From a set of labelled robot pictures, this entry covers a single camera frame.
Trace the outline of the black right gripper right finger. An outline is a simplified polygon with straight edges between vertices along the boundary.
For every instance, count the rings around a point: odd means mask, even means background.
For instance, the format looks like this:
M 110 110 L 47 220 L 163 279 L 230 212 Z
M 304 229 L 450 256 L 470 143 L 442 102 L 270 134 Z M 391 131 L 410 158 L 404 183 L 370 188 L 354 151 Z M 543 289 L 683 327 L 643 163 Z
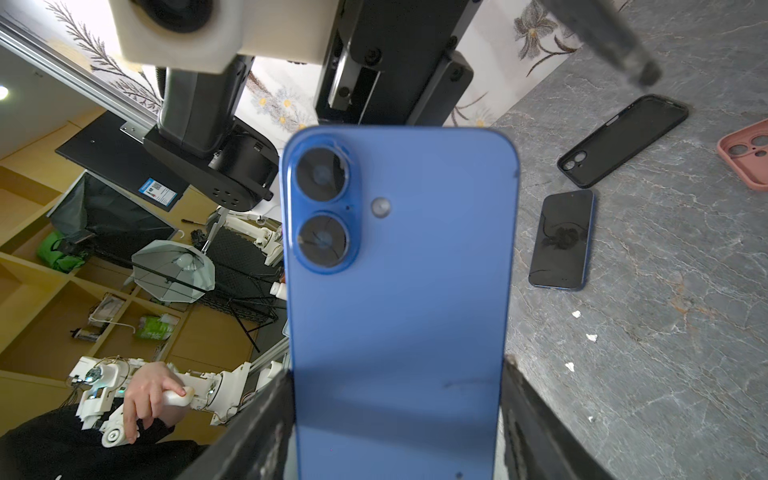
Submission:
M 613 480 L 518 369 L 504 360 L 500 411 L 510 479 Z

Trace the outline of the operator's hand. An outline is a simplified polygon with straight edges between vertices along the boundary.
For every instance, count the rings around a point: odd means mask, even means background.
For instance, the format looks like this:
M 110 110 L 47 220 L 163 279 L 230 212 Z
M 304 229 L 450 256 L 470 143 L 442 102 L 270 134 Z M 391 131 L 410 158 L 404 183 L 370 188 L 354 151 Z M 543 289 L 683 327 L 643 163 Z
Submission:
M 139 437 L 138 421 L 145 429 L 155 420 L 174 427 L 187 415 L 187 407 L 168 406 L 164 403 L 166 391 L 180 396 L 186 394 L 178 376 L 163 362 L 143 365 L 133 375 L 123 401 L 123 423 L 126 440 L 135 443 Z

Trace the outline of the grey umbrella light reflector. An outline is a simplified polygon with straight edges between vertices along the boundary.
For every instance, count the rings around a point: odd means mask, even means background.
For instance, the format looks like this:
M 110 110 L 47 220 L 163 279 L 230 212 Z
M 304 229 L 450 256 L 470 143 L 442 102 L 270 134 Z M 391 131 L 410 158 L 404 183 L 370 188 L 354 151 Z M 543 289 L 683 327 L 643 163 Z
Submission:
M 192 304 L 215 289 L 215 266 L 190 245 L 155 240 L 131 257 L 133 280 L 165 303 Z

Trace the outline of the white teleoperation controller device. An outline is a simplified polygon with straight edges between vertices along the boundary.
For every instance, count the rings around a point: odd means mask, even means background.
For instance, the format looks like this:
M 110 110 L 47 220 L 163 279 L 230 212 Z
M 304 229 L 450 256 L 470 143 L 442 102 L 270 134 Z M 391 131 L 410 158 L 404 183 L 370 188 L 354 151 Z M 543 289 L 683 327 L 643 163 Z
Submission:
M 180 372 L 170 365 L 169 369 L 184 385 L 185 394 L 167 391 L 163 401 L 166 406 L 208 412 L 212 415 L 212 426 L 225 425 L 289 363 L 289 339 L 283 338 L 255 361 L 245 362 L 232 371 Z M 84 430 L 101 433 L 105 448 L 128 443 L 123 408 L 116 407 L 114 402 L 124 397 L 135 372 L 144 365 L 140 358 L 83 356 L 69 374 L 71 385 L 82 390 L 76 416 Z

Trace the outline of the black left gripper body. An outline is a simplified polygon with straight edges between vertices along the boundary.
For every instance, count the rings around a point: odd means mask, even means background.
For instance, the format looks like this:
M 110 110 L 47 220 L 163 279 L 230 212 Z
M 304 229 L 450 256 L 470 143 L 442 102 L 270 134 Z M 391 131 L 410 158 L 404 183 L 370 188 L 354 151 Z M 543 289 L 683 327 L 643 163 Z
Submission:
M 443 125 L 474 77 L 457 46 L 480 5 L 340 2 L 315 98 L 319 122 Z

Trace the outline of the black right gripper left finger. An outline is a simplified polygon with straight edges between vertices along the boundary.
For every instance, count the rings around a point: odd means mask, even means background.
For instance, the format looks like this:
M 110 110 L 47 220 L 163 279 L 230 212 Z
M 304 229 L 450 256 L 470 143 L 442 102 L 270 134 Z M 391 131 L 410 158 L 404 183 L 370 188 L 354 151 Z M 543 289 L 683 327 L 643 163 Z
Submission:
M 281 479 L 295 418 L 293 374 L 283 371 L 179 477 Z

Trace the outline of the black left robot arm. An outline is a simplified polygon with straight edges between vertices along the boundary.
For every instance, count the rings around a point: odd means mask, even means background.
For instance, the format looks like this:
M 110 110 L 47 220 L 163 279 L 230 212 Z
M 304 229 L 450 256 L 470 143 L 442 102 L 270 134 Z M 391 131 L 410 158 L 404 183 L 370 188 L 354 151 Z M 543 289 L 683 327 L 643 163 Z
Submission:
M 137 9 L 170 34 L 170 56 L 157 62 L 163 105 L 146 149 L 219 205 L 247 211 L 270 198 L 277 154 L 235 110 L 253 64 L 241 50 L 249 32 L 243 5 L 223 7 L 222 50 L 199 54 L 193 39 L 215 23 L 213 1 L 140 1 Z M 479 9 L 476 1 L 343 1 L 324 49 L 315 103 L 322 123 L 438 126 L 473 78 L 456 47 Z M 523 15 L 525 40 L 556 18 L 599 56 L 642 87 L 661 71 L 605 1 L 536 1 Z

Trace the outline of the pink phone case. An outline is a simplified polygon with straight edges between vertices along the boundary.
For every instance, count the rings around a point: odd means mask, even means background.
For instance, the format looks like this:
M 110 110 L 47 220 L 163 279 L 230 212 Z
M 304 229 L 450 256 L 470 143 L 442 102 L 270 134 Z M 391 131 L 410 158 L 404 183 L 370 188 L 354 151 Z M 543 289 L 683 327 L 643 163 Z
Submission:
M 717 153 L 748 188 L 767 191 L 766 119 L 721 138 Z

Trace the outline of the operator's black sleeve forearm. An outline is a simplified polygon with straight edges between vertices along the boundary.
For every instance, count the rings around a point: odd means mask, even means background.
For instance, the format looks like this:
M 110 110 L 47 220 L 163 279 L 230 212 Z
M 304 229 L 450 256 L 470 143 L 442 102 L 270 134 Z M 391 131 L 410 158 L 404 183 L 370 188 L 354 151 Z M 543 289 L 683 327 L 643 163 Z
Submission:
M 3 479 L 175 479 L 206 450 L 160 420 L 139 429 L 133 444 L 106 448 L 84 430 L 69 405 L 37 416 L 1 437 Z

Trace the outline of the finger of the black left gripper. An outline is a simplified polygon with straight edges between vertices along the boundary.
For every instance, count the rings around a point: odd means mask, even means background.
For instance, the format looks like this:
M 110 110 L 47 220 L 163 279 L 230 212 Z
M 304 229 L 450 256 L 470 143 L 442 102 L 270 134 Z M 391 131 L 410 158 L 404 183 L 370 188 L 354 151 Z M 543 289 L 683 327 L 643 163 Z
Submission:
M 609 1 L 543 0 L 543 6 L 609 65 L 638 87 L 652 87 L 662 70 Z

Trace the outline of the black phone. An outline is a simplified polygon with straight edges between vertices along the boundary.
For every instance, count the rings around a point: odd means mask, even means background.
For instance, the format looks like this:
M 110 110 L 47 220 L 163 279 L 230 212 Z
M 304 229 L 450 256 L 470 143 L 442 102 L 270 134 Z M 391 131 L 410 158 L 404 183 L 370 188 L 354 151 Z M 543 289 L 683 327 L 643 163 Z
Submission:
M 519 177 L 489 129 L 316 126 L 287 143 L 301 478 L 492 477 Z
M 587 281 L 596 196 L 592 190 L 547 196 L 542 204 L 528 281 L 578 291 Z

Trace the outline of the black phone case far left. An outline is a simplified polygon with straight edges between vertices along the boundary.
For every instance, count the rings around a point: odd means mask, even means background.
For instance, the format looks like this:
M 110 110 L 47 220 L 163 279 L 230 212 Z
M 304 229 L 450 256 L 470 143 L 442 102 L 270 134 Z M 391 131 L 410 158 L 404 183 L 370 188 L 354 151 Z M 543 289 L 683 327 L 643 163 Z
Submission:
M 681 102 L 644 95 L 567 151 L 557 167 L 577 187 L 590 188 L 688 116 L 689 108 Z

